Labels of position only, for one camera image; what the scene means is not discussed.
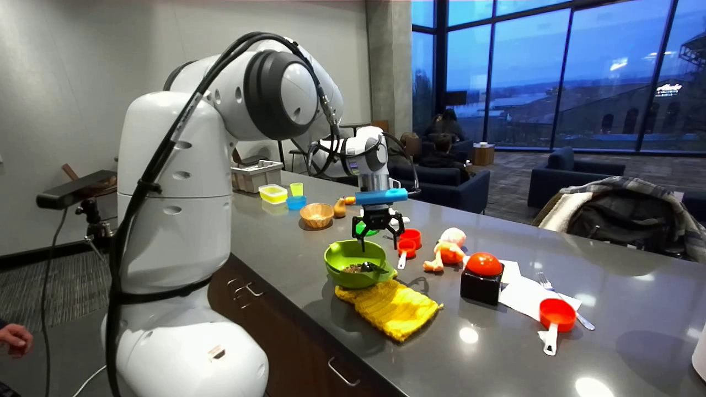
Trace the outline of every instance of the toy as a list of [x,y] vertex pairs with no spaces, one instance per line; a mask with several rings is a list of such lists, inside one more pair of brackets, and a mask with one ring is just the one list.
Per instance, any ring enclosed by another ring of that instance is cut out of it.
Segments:
[[465,258],[461,296],[467,301],[498,304],[503,263],[490,252],[475,252]]
[[448,227],[435,245],[435,258],[424,263],[426,274],[444,274],[444,267],[461,267],[465,263],[465,231]]

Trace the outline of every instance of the food item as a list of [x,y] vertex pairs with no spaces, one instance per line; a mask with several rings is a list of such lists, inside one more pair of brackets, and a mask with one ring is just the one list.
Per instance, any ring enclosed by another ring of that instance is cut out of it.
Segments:
[[490,252],[475,252],[465,260],[465,271],[482,276],[482,277],[497,277],[503,274],[503,263]]
[[335,218],[346,218],[346,213],[349,213],[349,205],[343,205],[342,200],[338,200],[338,204],[333,205],[333,217],[335,217]]
[[465,231],[458,229],[458,227],[448,227],[448,229],[444,229],[444,234],[439,238],[439,245],[440,242],[450,242],[450,245],[462,247],[465,245]]
[[354,205],[354,197],[342,197],[340,204],[342,205]]
[[305,229],[327,229],[333,223],[333,208],[327,204],[308,204],[300,210]]
[[374,263],[357,263],[343,270],[343,274],[376,274],[376,271],[382,270]]
[[424,274],[444,274],[444,263],[426,260]]
[[439,242],[436,250],[439,250],[439,256],[440,256],[444,267],[458,267],[458,264],[462,264],[462,252],[458,250],[458,245],[454,245],[454,242]]

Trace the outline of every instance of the window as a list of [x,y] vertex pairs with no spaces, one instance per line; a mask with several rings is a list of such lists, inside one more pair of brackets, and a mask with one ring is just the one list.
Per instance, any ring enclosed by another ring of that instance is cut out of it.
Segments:
[[556,146],[636,151],[668,5],[640,0],[575,14]]
[[549,148],[569,12],[497,25],[487,140]]
[[435,36],[412,33],[412,127],[424,135],[435,118]]
[[647,119],[643,152],[706,151],[706,2],[680,0],[657,91]]
[[486,19],[492,16],[492,0],[450,0],[448,26]]
[[435,26],[435,0],[411,2],[412,25]]
[[498,0],[498,16],[517,14],[524,9],[537,9],[556,2],[566,2],[566,0]]
[[448,33],[446,91],[465,93],[457,111],[462,140],[482,140],[482,106],[487,87],[490,26]]

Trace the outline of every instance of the person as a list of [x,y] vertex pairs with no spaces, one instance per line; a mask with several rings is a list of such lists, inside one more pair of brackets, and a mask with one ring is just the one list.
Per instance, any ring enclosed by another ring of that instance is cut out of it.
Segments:
[[426,168],[458,168],[461,181],[471,177],[471,163],[465,159],[462,163],[451,155],[451,135],[436,135],[435,136],[435,152],[421,159]]
[[6,347],[10,357],[25,357],[30,351],[32,335],[21,324],[0,318],[0,342]]
[[451,109],[446,109],[444,112],[439,112],[428,133],[430,140],[436,140],[439,135],[450,135],[451,143],[462,141],[462,127]]
[[411,168],[417,162],[419,152],[419,135],[417,133],[404,133],[397,140],[398,148],[391,151],[391,166],[395,168]]

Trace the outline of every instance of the yellow cloth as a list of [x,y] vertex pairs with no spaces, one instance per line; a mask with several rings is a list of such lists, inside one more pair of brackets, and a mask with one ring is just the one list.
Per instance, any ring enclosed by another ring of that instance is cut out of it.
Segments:
[[395,342],[405,342],[440,309],[432,298],[397,280],[376,282],[359,292],[335,287],[335,298],[351,303],[362,318]]

